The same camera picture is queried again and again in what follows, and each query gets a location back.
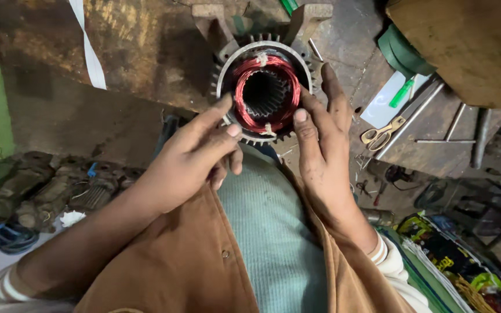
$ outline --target wooden workbench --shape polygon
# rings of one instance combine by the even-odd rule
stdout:
[[[84,1],[86,32],[104,69],[108,90],[196,112],[209,106],[206,93],[212,52],[193,23],[190,5],[194,3]],[[225,3],[227,17],[240,15],[263,24],[289,21],[278,0]],[[375,7],[372,0],[336,2],[333,14],[313,39],[357,109],[351,128],[352,151],[371,155],[359,139],[371,126],[358,116],[393,73],[375,41],[382,30],[383,8]],[[0,59],[4,65],[56,72],[90,84],[83,44],[68,2],[0,0]],[[436,96],[383,160],[437,176],[460,175],[469,163],[471,145],[424,144],[421,148],[413,142],[416,138],[443,138],[459,103],[449,93]],[[454,139],[473,138],[475,116],[476,110],[466,110]],[[498,125],[501,112],[493,115],[491,134]]]

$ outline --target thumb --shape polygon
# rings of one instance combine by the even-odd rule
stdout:
[[[301,158],[305,161],[324,160],[318,144],[318,132],[310,114],[305,109],[298,109],[293,115],[293,126],[299,141]]]
[[[241,127],[237,124],[212,132],[203,146],[194,153],[194,158],[203,167],[211,168],[226,154],[233,152],[243,136]]]

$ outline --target light green sweater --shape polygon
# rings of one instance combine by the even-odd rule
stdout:
[[[242,145],[243,172],[218,191],[261,312],[326,312],[324,252],[273,160]]]

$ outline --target hand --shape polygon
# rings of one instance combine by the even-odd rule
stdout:
[[[231,94],[224,96],[165,143],[156,160],[132,187],[138,203],[157,213],[167,213],[195,195],[207,181],[219,189],[227,175],[228,161],[234,174],[241,173],[240,126],[218,128],[232,104]]]
[[[322,67],[322,79],[328,110],[301,88],[304,109],[296,110],[293,116],[301,152],[299,169],[307,197],[319,217],[369,253],[377,244],[377,235],[349,189],[349,128],[353,112],[329,63]]]

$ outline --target electric wire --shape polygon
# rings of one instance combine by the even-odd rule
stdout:
[[[237,79],[235,85],[235,116],[242,127],[259,134],[275,135],[275,132],[284,128],[293,120],[293,113],[299,105],[301,95],[301,85],[295,74],[295,69],[289,62],[278,56],[267,56],[267,61],[264,62],[260,57],[247,59],[239,65],[233,75]],[[254,120],[247,110],[247,104],[243,100],[243,89],[247,79],[262,69],[268,68],[276,72],[280,77],[287,79],[290,87],[290,96],[286,96],[283,100],[281,110],[277,111],[271,117],[265,120]]]

